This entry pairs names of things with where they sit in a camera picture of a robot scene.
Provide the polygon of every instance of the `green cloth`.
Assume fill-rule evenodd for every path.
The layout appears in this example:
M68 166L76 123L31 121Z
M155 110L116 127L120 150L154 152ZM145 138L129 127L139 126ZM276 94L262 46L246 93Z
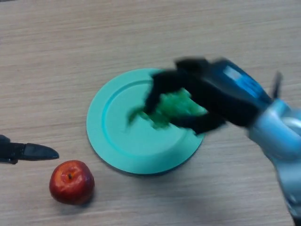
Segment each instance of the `green cloth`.
M172 118L182 115L203 115L206 110L190 99L190 94L184 89L175 93L162 94L160 102L154 113L147 115L143 111L143 106L132 109L127 118L127 125L131 126L139 116L151 121L155 129L166 129L171 123Z

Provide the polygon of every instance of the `teal plate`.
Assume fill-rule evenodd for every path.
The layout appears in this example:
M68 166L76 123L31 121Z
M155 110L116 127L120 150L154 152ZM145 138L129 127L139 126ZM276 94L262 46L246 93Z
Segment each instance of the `teal plate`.
M137 119L127 128L127 114L143 105L151 75L160 69L129 71L106 83L95 95L87 114L87 135L97 155L112 167L133 174L159 174L187 161L204 135L171 126L155 130Z

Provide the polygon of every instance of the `wood grain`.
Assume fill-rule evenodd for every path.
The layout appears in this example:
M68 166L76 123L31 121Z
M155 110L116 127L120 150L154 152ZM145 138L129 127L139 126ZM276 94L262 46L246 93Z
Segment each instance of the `wood grain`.
M300 0L16 0L0 3L1 134L61 158L0 165L1 226L292 226L275 172L244 131L206 137L184 166L135 178L99 161L86 136L94 94L118 74L182 56L228 57L301 106ZM86 208L49 194L57 164L84 161Z

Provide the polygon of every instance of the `red apple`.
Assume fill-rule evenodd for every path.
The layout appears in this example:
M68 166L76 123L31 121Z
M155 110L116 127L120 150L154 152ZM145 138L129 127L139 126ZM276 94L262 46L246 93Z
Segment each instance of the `red apple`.
M88 166L78 160L63 162L55 168L49 182L51 196L58 202L82 205L90 200L95 187Z

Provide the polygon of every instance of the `wooden table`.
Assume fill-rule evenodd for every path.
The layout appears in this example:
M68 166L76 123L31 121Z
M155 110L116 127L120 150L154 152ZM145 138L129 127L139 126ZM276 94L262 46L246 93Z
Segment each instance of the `wooden table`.
M301 106L299 0L16 0L0 3L1 134L56 149L53 161L0 165L1 226L291 226L271 163L233 126L208 135L184 166L135 178L105 166L86 135L87 108L128 70L182 56L228 57ZM86 208L48 190L53 169L84 161Z

